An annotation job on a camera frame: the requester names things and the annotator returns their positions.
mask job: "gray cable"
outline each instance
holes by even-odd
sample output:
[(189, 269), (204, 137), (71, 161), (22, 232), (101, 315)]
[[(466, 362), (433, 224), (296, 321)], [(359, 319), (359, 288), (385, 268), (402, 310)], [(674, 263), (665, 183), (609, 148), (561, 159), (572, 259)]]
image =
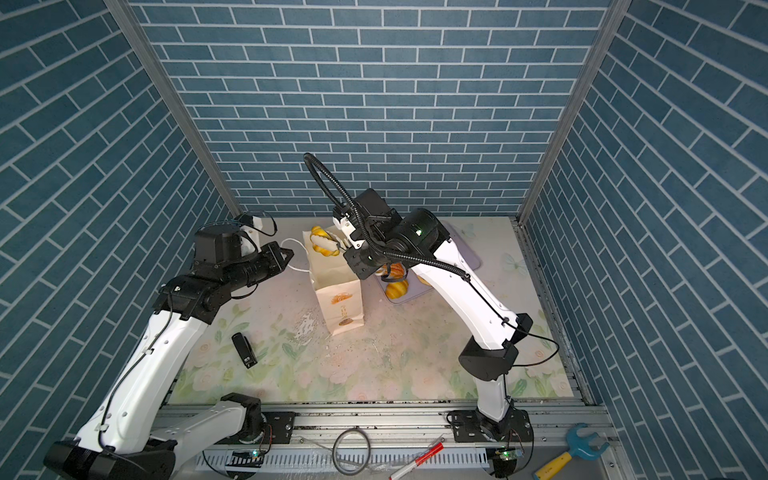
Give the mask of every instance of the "gray cable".
[[(347, 435), (349, 435), (350, 433), (359, 433), (366, 440), (366, 460), (362, 463), (360, 467), (354, 470), (345, 470), (344, 468), (341, 468), (341, 466), (339, 465), (339, 463), (343, 462), (343, 460), (338, 458), (339, 457), (338, 450), (339, 450), (339, 443), (341, 443), (341, 441), (344, 440), (344, 438), (347, 437)], [(365, 470), (366, 467), (368, 466), (368, 462), (371, 461), (371, 441), (368, 439), (368, 436), (366, 435), (366, 433), (361, 429), (349, 429), (342, 432), (342, 434), (339, 435), (339, 437), (333, 443), (333, 449), (331, 450), (331, 461), (333, 462), (333, 467), (336, 468), (336, 470), (340, 474), (347, 475), (349, 477), (353, 475), (357, 475), (363, 470)]]

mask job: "blue brick wall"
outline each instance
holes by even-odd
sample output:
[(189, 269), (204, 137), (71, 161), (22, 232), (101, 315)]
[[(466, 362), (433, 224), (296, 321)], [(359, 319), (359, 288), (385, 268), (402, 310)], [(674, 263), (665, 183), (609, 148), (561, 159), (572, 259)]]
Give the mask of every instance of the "blue brick wall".
[(327, 215), (312, 151), (401, 210), (507, 215), (609, 0), (256, 3), (131, 2), (245, 208)]
[(223, 202), (101, 0), (0, 11), (0, 478), (35, 478)]
[(634, 0), (530, 219), (641, 478), (768, 478), (767, 25)]

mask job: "yellow handle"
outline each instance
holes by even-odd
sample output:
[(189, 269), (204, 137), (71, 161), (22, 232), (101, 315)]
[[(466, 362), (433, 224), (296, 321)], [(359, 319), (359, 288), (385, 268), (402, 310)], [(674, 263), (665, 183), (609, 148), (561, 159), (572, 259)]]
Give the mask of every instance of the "yellow handle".
[(571, 461), (571, 454), (566, 452), (560, 455), (556, 459), (549, 462), (547, 465), (541, 467), (538, 472), (533, 474), (533, 478), (536, 480), (549, 480), (554, 477), (554, 474), (561, 471), (565, 464)]

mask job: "small black device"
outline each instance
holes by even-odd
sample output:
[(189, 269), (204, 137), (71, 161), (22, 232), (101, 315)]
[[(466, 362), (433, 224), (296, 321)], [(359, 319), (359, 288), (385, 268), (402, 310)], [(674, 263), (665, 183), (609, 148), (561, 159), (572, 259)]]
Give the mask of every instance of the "small black device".
[(253, 349), (250, 348), (250, 342), (245, 338), (245, 335), (240, 332), (235, 333), (232, 335), (232, 343), (234, 343), (235, 350), (237, 350), (237, 354), (240, 355), (240, 359), (243, 360), (245, 368), (249, 369), (259, 362), (256, 360), (256, 355), (253, 354)]

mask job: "purple tray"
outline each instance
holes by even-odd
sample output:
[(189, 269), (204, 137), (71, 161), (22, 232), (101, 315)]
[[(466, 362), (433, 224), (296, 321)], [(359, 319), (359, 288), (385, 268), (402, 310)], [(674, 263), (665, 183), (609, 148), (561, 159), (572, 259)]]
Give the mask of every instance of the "purple tray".
[[(461, 238), (456, 229), (450, 223), (444, 223), (443, 225), (445, 225), (445, 229), (448, 231), (448, 233), (451, 234), (451, 240), (456, 242), (456, 247), (458, 248), (458, 251), (462, 257), (464, 257), (464, 260), (467, 261), (469, 268), (473, 270), (480, 268), (480, 257), (477, 256), (477, 253), (469, 248), (469, 245), (467, 245), (464, 239)], [(408, 300), (414, 299), (419, 295), (423, 295), (428, 291), (433, 290), (432, 287), (421, 283), (421, 281), (416, 277), (416, 274), (411, 270), (408, 270), (406, 280), (408, 280), (408, 293), (394, 300), (391, 300), (385, 295), (384, 297), (389, 300), (390, 303), (394, 303), (396, 305), (405, 303)], [(382, 290), (386, 290), (386, 286), (389, 285), (387, 282), (381, 280), (381, 277), (379, 276), (376, 276), (376, 281), (378, 282), (379, 286), (382, 287)]]

